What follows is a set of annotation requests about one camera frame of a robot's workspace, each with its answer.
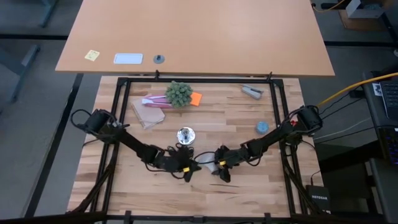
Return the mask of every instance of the green plant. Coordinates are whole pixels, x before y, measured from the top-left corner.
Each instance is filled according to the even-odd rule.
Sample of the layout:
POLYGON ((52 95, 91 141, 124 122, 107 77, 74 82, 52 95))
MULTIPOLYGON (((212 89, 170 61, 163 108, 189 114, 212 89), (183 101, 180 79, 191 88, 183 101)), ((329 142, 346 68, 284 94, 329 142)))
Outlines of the green plant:
POLYGON ((172 81, 172 84, 167 87, 165 95, 174 108, 181 108, 191 103, 191 94, 192 88, 190 85, 172 81))

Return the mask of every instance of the yellow cable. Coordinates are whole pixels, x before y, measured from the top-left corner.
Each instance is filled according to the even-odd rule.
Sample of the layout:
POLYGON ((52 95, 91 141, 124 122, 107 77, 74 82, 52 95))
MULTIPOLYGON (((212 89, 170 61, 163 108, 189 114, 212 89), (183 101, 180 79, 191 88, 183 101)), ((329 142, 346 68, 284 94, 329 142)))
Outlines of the yellow cable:
POLYGON ((335 6, 329 8, 329 9, 327 9, 327 10, 323 10, 323 11, 320 11, 320 10, 316 9, 315 7, 312 7, 312 8, 313 8, 313 10, 315 10, 315 11, 317 11, 317 12, 327 12, 327 11, 330 11, 330 10, 336 8, 337 6, 339 6, 341 3, 345 2, 345 1, 346 1, 346 0, 342 0, 341 2, 335 4, 335 6))
POLYGON ((336 98, 338 95, 344 93, 344 92, 347 91, 347 90, 350 90, 350 89, 353 89, 353 88, 355 88, 355 87, 357 87, 357 86, 360 86, 360 85, 363 85, 363 84, 367 84, 367 83, 370 83, 370 82, 374 82, 374 81, 377 81, 377 80, 380 80, 380 79, 383 79, 383 78, 389 78, 389 77, 394 77, 394 76, 398 76, 398 72, 395 72, 395 73, 392 73, 392 74, 388 74, 388 75, 383 75, 383 76, 376 77, 376 78, 371 78, 371 79, 368 79, 368 80, 364 80, 364 81, 361 81, 361 82, 352 84, 352 85, 350 85, 350 86, 348 86, 348 87, 346 87, 346 88, 344 88, 344 89, 338 91, 337 93, 335 93, 335 94, 332 95, 331 97, 329 97, 329 98, 323 100, 322 102, 320 102, 320 103, 317 105, 317 107, 320 107, 320 106, 324 105, 325 103, 327 103, 327 102, 329 102, 330 100, 336 98))

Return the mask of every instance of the wooden table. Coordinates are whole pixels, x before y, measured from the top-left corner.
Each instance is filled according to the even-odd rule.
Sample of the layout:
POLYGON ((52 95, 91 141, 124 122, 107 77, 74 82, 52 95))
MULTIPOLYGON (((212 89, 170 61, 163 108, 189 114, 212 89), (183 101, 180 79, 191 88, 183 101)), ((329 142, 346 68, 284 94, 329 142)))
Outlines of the wooden table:
MULTIPOLYGON (((117 77, 102 77, 94 108, 111 111, 116 80, 117 77)), ((284 83, 288 106, 290 110, 297 109, 303 105, 299 81, 286 78, 284 83)), ((162 94, 168 85, 132 83, 129 102, 148 93, 162 94)), ((165 121, 143 130, 129 105, 124 123, 131 124, 127 131, 138 140, 162 148, 173 146, 177 142, 177 130, 188 126, 197 135, 192 145, 195 154, 214 151, 222 144, 236 149, 242 142, 261 137, 254 130, 258 121, 267 121, 270 130, 275 128, 269 85, 251 85, 265 89, 260 100, 242 93, 239 84, 193 83, 194 91, 203 94, 200 106, 164 109, 165 121)), ((120 114, 122 95, 123 92, 117 115, 120 114)), ((92 139, 93 136, 87 136, 86 141, 92 139)), ((304 140, 313 143, 311 138, 304 140)), ((103 143, 96 141, 83 148, 69 210, 75 208, 94 186, 102 147, 103 143)), ((306 144, 299 145, 297 154, 303 184, 309 184, 310 176, 319 170, 317 155, 306 144)), ((322 185, 320 175, 314 176, 314 183, 322 185)), ((295 187, 293 189, 299 212, 298 194, 295 187)), ((289 217, 286 195, 278 144, 269 148, 259 166, 242 163, 233 168, 230 183, 211 175, 206 167, 195 172, 189 183, 176 180, 168 173, 149 172, 134 151, 121 145, 108 214, 124 215, 125 210, 131 210, 134 215, 263 217, 265 212, 269 212, 272 217, 289 217)), ((99 198, 101 204, 103 192, 99 198)))
POLYGON ((59 72, 333 76, 309 0, 84 0, 59 72), (92 62, 85 55, 95 50, 92 62), (118 53, 141 64, 114 64, 118 53), (165 62, 153 58, 163 55, 165 62))

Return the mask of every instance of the gray floor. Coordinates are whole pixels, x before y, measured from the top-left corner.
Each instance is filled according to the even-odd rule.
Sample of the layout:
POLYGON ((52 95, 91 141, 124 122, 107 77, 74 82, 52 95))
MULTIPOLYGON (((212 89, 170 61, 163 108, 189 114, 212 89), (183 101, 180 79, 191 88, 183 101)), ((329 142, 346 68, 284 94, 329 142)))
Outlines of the gray floor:
MULTIPOLYGON (((0 33, 67 35, 80 4, 81 0, 60 0, 49 26, 42 29, 38 24, 44 8, 39 0, 3 0, 0 2, 0 33)), ((388 12, 395 26, 398 25, 396 12, 397 7, 388 12)), ((337 12, 317 14, 317 19, 325 40, 391 41, 387 32, 344 29, 337 12)), ((32 44, 40 44, 42 50, 29 71, 19 101, 13 105, 5 104, 5 99, 16 78, 0 65, 0 108, 4 109, 0 116, 0 219, 20 217, 24 213, 75 77, 74 74, 54 72, 64 41, 0 40, 0 47, 19 58, 32 44)), ((328 47, 327 50, 336 77, 300 79, 306 104, 317 104, 346 85, 359 81, 363 71, 380 70, 398 62, 391 49, 328 47)), ((93 108, 100 75, 85 75, 74 108, 93 108)), ((351 99, 342 101, 336 108, 349 101, 351 99)), ((345 129, 368 117, 366 102, 360 101, 329 117, 315 137, 345 129)), ((371 125, 371 121, 367 120, 350 131, 371 125)), ((82 132, 67 127, 36 215, 65 211, 84 137, 82 132)), ((376 136, 373 131, 365 131, 328 143, 355 147, 366 143, 362 142, 364 138, 370 141, 376 136)), ((325 149, 318 152, 318 156, 327 157, 334 153, 325 149)))

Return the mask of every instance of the orange object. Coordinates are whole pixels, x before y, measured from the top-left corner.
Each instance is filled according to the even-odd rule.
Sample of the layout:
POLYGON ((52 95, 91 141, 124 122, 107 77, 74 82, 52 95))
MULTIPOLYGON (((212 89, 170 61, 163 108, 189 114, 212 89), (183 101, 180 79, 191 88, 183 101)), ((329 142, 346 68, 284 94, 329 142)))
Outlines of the orange object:
POLYGON ((191 105, 199 106, 199 104, 200 104, 200 99, 201 99, 201 94, 200 94, 200 93, 195 93, 195 92, 193 92, 193 93, 191 94, 191 98, 192 98, 191 105))

